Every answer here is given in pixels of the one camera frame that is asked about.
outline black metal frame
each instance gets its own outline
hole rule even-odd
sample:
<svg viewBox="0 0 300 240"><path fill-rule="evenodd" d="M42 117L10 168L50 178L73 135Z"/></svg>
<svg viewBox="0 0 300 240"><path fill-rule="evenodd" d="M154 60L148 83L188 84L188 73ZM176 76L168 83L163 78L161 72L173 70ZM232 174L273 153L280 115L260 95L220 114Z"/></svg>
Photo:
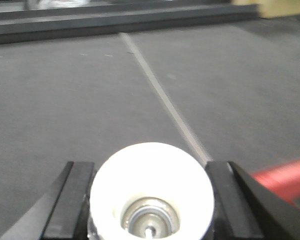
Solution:
<svg viewBox="0 0 300 240"><path fill-rule="evenodd" d="M0 12L0 44L255 19L256 5L204 0L143 1Z"/></svg>
<svg viewBox="0 0 300 240"><path fill-rule="evenodd" d="M298 208L260 185L234 162L210 161L205 170L215 207L202 240L300 240ZM94 175L92 162L68 162L50 189L0 240L88 240Z"/></svg>

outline floor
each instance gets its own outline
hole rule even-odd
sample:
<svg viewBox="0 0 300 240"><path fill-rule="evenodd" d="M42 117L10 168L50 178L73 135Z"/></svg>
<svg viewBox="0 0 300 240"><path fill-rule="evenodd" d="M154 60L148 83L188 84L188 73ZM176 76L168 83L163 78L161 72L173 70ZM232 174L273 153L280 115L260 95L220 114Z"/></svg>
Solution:
<svg viewBox="0 0 300 240"><path fill-rule="evenodd" d="M66 161L141 142L248 172L299 158L300 22L0 45L0 236Z"/></svg>

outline white line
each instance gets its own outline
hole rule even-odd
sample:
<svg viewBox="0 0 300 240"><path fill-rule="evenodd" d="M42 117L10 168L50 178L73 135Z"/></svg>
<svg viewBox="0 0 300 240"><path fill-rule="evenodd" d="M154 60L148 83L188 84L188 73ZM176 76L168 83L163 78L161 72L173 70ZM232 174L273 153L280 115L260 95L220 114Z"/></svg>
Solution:
<svg viewBox="0 0 300 240"><path fill-rule="evenodd" d="M158 79L156 78L155 74L151 70L150 66L148 65L147 61L143 57L142 53L140 52L137 45L134 43L132 38L124 32L120 33L121 38L128 46L130 51L134 54L136 60L140 64L144 74L147 76L148 80L152 84L154 90L156 91L157 95L163 102L164 106L166 107L168 113L172 116L173 120L175 121L177 127L179 128L181 135L184 137L187 144L192 148L194 151L197 159L199 162L205 166L207 161L211 161L211 157L209 154L204 150L204 147L199 143L198 138L195 136L189 125L187 125L181 115L177 112L176 108L174 107L172 101L169 99L168 95L163 90L162 86L160 85Z"/></svg>

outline red object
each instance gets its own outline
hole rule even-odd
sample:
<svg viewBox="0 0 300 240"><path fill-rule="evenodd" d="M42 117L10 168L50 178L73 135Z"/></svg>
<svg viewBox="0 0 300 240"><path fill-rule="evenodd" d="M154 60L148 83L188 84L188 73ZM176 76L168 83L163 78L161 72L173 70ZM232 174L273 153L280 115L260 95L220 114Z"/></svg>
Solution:
<svg viewBox="0 0 300 240"><path fill-rule="evenodd" d="M300 197L300 159L256 172L253 177L267 189L290 203Z"/></svg>

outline red bar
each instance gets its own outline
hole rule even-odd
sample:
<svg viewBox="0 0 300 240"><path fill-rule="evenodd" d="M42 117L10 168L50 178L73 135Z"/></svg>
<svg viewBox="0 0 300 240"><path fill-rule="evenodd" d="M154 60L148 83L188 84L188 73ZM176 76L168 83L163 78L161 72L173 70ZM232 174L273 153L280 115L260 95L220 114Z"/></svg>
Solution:
<svg viewBox="0 0 300 240"><path fill-rule="evenodd" d="M253 177L267 189L290 203L300 197L300 159L256 172Z"/></svg>

